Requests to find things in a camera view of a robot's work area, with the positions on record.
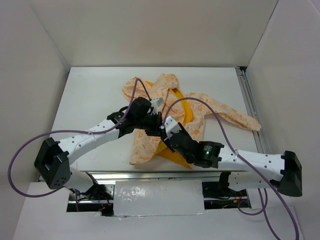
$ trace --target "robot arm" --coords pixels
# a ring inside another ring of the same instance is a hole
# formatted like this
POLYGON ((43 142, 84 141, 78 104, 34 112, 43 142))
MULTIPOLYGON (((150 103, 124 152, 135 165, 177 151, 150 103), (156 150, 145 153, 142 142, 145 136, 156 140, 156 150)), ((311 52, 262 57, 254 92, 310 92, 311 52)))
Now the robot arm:
MULTIPOLYGON (((143 129, 148 136, 161 137, 171 151, 181 154, 189 164, 202 168, 252 172, 253 170, 248 165, 237 158, 237 154, 240 154, 259 169, 280 193, 295 197, 302 195, 301 165, 294 152, 286 151, 284 155, 269 155, 237 150, 235 154, 229 147, 221 143, 197 142, 191 138, 181 123, 176 122, 170 116, 166 118, 162 126, 162 116, 158 112, 158 106, 162 103, 161 98, 152 101, 142 97, 137 98, 133 101, 125 120, 117 128, 106 133, 93 134, 92 132, 101 132, 117 124, 124 115, 122 111, 126 109, 125 107, 90 128, 89 134, 77 134, 60 141, 55 141, 50 137, 42 143, 34 166, 50 189, 64 186, 77 189, 88 198, 94 198, 104 186, 99 185, 89 174, 78 171, 70 165, 85 153, 102 144, 130 134, 134 129, 143 129)), ((221 173, 219 186, 239 191, 266 187, 263 182, 256 173, 226 171, 221 173)))

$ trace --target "white plastic sheet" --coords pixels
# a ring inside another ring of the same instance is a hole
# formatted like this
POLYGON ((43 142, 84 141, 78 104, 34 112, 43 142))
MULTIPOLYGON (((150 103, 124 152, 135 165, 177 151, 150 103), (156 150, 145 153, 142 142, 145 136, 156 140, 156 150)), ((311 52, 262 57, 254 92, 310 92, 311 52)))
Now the white plastic sheet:
POLYGON ((206 212, 201 180, 117 181, 115 216, 197 215, 206 212))

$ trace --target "wall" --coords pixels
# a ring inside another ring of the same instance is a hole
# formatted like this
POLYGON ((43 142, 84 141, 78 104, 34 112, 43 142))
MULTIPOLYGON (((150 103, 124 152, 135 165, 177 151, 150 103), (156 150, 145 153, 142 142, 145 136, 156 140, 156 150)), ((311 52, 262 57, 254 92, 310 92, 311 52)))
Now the wall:
MULTIPOLYGON (((27 1, 1 1, 0 33, 0 233, 10 240, 25 198, 8 184, 9 161, 22 143, 51 129, 67 75, 27 1)), ((34 175, 39 143, 24 150, 13 167, 23 191, 34 175)))
POLYGON ((30 0, 70 66, 247 66, 277 0, 30 0))
POLYGON ((247 78, 273 152, 295 151, 302 163, 303 197, 295 199, 295 209, 304 237, 317 239, 320 13, 311 1, 279 1, 247 78))

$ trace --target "orange patterned cloth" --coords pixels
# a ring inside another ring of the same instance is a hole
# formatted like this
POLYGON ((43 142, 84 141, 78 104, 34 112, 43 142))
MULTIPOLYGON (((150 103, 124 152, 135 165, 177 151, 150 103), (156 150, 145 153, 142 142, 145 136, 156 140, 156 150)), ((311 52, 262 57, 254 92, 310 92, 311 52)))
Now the orange patterned cloth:
MULTIPOLYGON (((122 89, 125 97, 128 100, 130 100, 132 96, 136 79, 137 77, 134 77, 133 79, 128 81, 122 89)), ((140 79, 143 81, 143 84, 145 85, 152 99, 163 98, 164 104, 161 106, 162 107, 161 112, 162 112, 162 118, 164 118, 169 106, 175 100, 177 100, 177 97, 175 96, 175 94, 172 91, 170 91, 178 88, 177 77, 174 74, 162 73, 152 86, 150 86, 146 80, 142 78, 140 79)), ((144 91, 144 88, 139 83, 136 87, 136 92, 134 97, 135 98, 144 97, 146 99, 148 98, 144 91)), ((253 131, 259 131, 261 129, 261 125, 258 123, 256 119, 246 114, 240 113, 226 104, 223 104, 217 100, 212 99, 207 94, 191 92, 185 95, 185 97, 193 97, 193 98, 197 98, 205 101, 222 118, 224 118, 225 120, 227 120, 232 124, 235 124, 240 128, 253 130, 253 131)), ((187 100, 187 103, 189 104, 193 112, 193 118, 191 119, 190 122, 184 124, 184 128, 190 134, 192 139, 196 141, 201 141, 203 138, 205 115, 212 114, 212 113, 205 105, 203 105, 200 102, 197 102, 194 100, 187 100)), ((184 117, 185 117, 185 111, 181 101, 175 104, 171 108, 169 112, 169 116, 172 116, 177 122, 183 123, 184 117)), ((152 159, 155 151, 157 150, 157 147, 161 141, 160 137, 147 136, 145 131, 140 129, 135 129, 133 134, 134 134, 134 142, 132 147, 130 164, 135 165, 135 164, 148 162, 149 160, 152 159)), ((177 154, 177 157, 174 157, 174 159, 169 159, 169 160, 177 164, 180 164, 182 166, 185 166, 186 168, 191 168, 191 165, 188 164, 178 154, 177 154)))

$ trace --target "garment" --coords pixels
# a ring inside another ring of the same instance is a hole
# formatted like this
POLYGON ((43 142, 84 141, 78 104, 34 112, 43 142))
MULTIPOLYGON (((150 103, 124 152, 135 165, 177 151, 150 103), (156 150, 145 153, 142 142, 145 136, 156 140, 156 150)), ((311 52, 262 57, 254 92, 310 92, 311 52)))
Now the garment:
MULTIPOLYGON (((137 78, 138 77, 134 77, 128 81, 122 89, 124 96, 128 100, 130 100, 132 96, 134 84, 137 78)), ((140 79, 143 81, 143 84, 152 99, 163 98, 164 104, 160 106, 162 109, 162 118, 164 118, 169 106, 175 100, 183 97, 178 91, 178 79, 174 74, 162 73, 153 84, 145 79, 140 79)), ((144 88, 139 83, 134 94, 134 98, 137 97, 148 98, 144 88)), ((261 129, 261 125, 253 117, 240 113, 228 105, 212 99, 207 94, 191 92, 184 97, 193 97, 205 101, 222 118, 240 128, 253 131, 259 131, 261 129)), ((196 141, 201 141, 203 138, 205 115, 208 114, 212 114, 211 111, 202 103, 194 100, 180 101, 175 104, 169 112, 169 116, 172 116, 177 122, 182 123, 192 139, 196 141)), ((176 152, 172 153, 168 148, 166 148, 160 137, 147 136, 145 131, 140 129, 135 129, 133 134, 134 142, 130 157, 131 165, 148 162, 154 155, 159 155, 176 164, 180 164, 186 168, 191 168, 191 164, 188 164, 181 155, 176 152)))

